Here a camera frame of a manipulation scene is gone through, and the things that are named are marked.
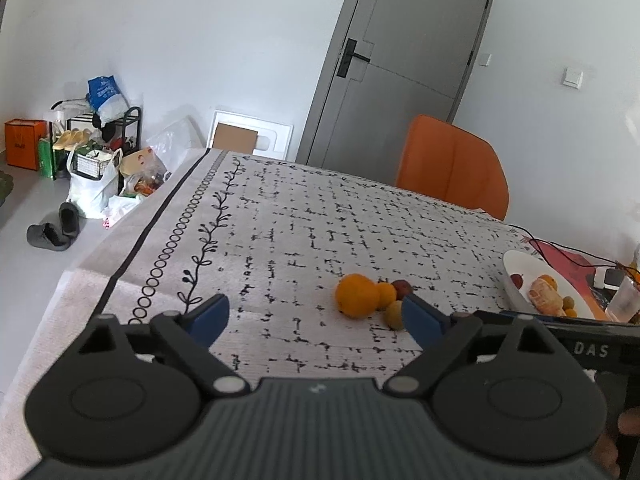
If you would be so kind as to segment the right human hand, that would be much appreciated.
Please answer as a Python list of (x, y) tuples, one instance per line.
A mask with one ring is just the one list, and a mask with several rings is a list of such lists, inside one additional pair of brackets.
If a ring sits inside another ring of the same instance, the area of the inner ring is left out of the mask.
[(592, 460), (604, 469), (611, 478), (620, 478), (620, 465), (618, 464), (617, 441), (621, 437), (638, 437), (640, 432), (640, 408), (630, 408), (624, 411), (617, 419), (617, 429), (611, 436), (607, 432), (601, 434), (596, 445), (592, 448), (590, 456)]

